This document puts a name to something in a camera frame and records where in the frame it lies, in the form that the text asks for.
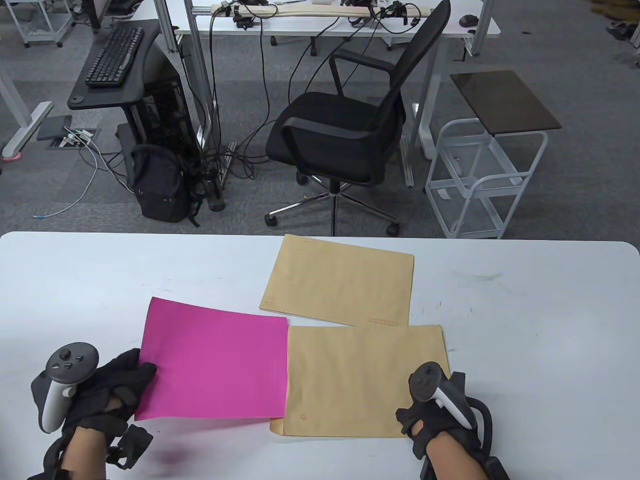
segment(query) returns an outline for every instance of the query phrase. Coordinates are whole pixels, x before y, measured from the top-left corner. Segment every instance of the computer tower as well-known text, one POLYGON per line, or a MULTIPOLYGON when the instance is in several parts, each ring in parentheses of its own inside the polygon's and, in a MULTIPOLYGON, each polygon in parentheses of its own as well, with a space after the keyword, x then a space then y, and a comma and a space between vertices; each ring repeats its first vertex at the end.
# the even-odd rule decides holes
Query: computer tower
POLYGON ((198 168, 200 148, 180 75, 157 45, 145 58, 142 99, 123 108, 127 124, 118 126, 127 176, 133 178, 131 149, 149 143, 171 150, 183 164, 198 168))

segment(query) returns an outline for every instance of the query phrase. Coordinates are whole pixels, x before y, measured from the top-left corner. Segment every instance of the chair armrest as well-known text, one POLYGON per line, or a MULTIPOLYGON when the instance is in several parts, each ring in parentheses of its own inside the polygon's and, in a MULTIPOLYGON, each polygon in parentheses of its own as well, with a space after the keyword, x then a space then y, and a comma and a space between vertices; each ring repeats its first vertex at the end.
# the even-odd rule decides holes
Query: chair armrest
POLYGON ((391 62, 379 60, 378 58, 368 57, 360 53, 352 52, 351 50, 340 49, 329 58, 329 67, 331 67, 331 73, 333 75, 333 82, 335 88, 338 91, 338 95, 344 96, 342 92, 342 83, 338 75, 338 69, 335 66, 335 60, 346 60, 352 63, 357 63, 363 67, 375 68, 376 70, 382 70, 388 74, 394 69, 395 65, 391 62))

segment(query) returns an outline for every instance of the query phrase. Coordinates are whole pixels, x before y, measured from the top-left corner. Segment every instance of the brown envelope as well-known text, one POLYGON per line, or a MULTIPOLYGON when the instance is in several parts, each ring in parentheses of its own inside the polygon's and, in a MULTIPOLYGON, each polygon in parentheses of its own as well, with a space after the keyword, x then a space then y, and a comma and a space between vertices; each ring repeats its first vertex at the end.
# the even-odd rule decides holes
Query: brown envelope
POLYGON ((347 325, 408 325, 413 255, 285 235, 260 308, 347 325))
POLYGON ((400 437, 409 375, 435 361, 449 376, 442 327, 289 327, 289 393, 271 431, 289 436, 400 437))

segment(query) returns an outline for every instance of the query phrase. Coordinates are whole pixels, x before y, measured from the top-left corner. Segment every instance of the keyboard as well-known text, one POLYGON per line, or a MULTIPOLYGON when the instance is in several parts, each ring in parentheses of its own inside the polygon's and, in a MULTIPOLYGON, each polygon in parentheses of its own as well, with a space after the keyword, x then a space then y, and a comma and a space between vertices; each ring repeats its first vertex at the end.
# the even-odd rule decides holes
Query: keyboard
POLYGON ((107 46, 98 53, 84 83, 92 87, 121 86, 133 65, 144 34, 141 27, 119 23, 109 36, 107 46))

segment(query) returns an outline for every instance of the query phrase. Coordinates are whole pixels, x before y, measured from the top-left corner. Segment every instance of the vr controller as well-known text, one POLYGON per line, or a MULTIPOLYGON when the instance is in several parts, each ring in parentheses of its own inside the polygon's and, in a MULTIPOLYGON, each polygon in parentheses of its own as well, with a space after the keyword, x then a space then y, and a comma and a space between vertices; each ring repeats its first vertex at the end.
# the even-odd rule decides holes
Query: vr controller
POLYGON ((45 369, 31 382, 38 425, 44 433, 55 432, 62 426, 76 385, 95 372, 98 360, 95 347, 84 342, 65 345, 49 357, 45 369))
MULTIPOLYGON (((462 372, 453 372, 451 378, 447 379, 438 363, 427 362, 420 365, 409 377, 409 390, 418 402, 435 400, 440 408, 446 408, 464 428, 474 429, 477 427, 476 416, 472 408, 477 410, 483 420, 482 450, 487 458, 482 467, 490 480, 509 480, 500 460, 491 456, 493 442, 491 412, 480 400, 465 395, 465 380, 466 376, 462 372)), ((437 480, 428 456, 424 458, 420 480, 437 480)))
POLYGON ((418 367, 409 378, 409 391, 418 402, 435 400, 440 408, 446 408, 464 428, 476 428, 474 412, 465 399, 464 374, 454 372, 448 380, 440 365, 427 362, 418 367), (462 375, 462 388, 456 388, 454 381, 462 375))

